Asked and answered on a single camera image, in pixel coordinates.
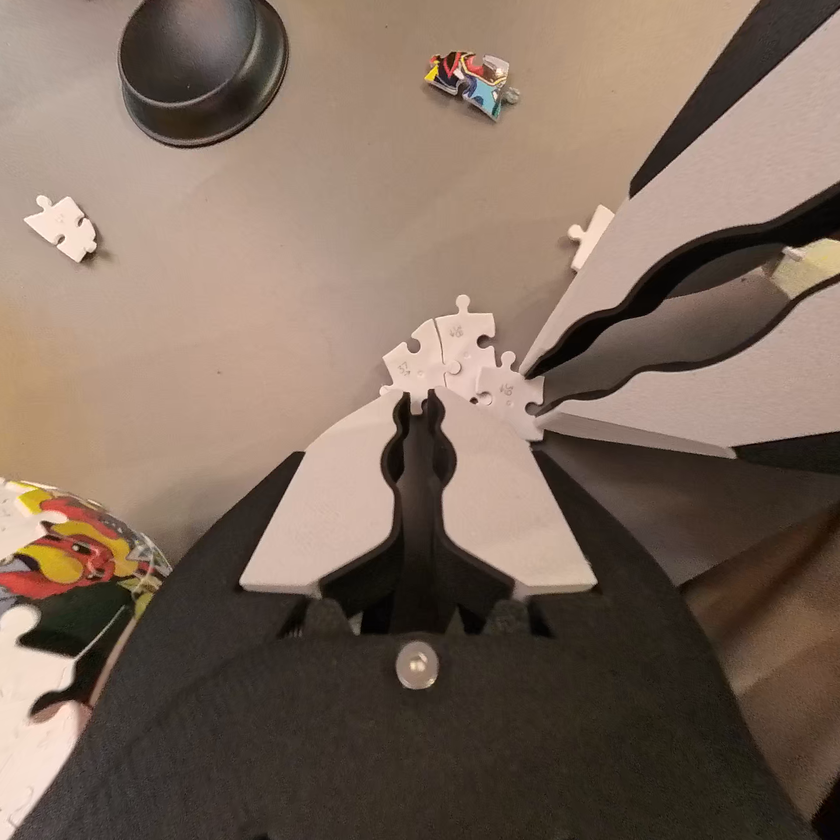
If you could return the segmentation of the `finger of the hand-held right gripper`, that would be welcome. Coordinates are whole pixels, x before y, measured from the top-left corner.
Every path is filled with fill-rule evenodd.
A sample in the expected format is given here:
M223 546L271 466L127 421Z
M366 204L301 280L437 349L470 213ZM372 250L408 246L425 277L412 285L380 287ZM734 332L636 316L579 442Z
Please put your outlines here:
M826 279L737 349L660 366L539 417L577 437L735 459L747 447L837 434L839 287Z
M521 364L548 373L694 272L838 230L838 14L815 27L616 213Z

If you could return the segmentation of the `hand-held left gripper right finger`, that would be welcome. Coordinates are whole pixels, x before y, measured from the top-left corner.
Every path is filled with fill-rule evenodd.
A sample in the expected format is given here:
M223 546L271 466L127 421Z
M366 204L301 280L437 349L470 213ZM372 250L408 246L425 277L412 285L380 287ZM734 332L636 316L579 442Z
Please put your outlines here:
M594 590L593 568L530 444L446 388L428 392L427 418L442 593L486 619L500 601Z

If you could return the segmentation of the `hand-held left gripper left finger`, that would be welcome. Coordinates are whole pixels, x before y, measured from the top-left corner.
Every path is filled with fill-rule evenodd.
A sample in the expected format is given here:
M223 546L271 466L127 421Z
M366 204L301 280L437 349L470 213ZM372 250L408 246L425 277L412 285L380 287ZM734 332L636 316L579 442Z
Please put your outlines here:
M347 617L389 598L404 563L403 443L411 397L387 392L306 449L239 578L247 592L338 603Z

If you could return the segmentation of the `white puzzle piece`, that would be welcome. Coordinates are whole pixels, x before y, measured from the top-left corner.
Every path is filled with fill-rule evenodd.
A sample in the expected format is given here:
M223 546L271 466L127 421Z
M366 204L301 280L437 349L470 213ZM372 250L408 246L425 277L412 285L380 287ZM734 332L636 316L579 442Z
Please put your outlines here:
M39 213L26 216L24 222L38 236L76 263L96 251L96 228L72 197L54 203L45 195L37 195L35 201Z
M531 443L543 440L543 429L529 406L543 404L544 377L528 379L512 366L516 354L502 353L498 365L482 367L476 378L476 399L479 407L507 423L524 440Z
M598 204L586 227L573 224L568 228L567 237L575 244L574 256L570 262L570 268L575 274L583 268L613 219L613 211L607 206Z

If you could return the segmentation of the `partly built puzzle ball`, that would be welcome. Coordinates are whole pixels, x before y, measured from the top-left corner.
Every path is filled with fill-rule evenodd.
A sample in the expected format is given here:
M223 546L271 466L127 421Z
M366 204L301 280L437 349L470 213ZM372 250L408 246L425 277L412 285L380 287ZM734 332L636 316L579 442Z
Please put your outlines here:
M172 567L93 500L1 479L1 837L69 758Z

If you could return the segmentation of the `colourful puzzle piece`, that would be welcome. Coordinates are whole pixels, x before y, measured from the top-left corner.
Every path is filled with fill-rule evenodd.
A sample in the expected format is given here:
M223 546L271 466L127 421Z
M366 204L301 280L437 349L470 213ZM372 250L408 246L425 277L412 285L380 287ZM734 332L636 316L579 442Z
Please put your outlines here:
M517 104L521 98L519 89L510 85L509 75L510 64L503 58L455 49L432 56L424 80L451 97L461 97L496 122L504 106Z

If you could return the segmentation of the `white loose puzzle piece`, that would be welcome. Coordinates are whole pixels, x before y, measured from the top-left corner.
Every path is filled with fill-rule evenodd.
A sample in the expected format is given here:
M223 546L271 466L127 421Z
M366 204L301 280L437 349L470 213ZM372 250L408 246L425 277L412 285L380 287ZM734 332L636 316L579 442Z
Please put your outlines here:
M96 228L72 197L54 203L45 195L37 195L35 201L39 213L26 216L24 222L38 236L76 263L96 251Z

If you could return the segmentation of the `black round ball stand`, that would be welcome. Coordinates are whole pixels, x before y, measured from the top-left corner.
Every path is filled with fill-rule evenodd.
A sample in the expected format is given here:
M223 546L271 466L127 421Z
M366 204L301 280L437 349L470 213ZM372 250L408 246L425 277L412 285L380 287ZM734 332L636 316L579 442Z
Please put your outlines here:
M216 144L268 108L289 53L287 28L269 2L142 2L119 43L123 103L160 144Z

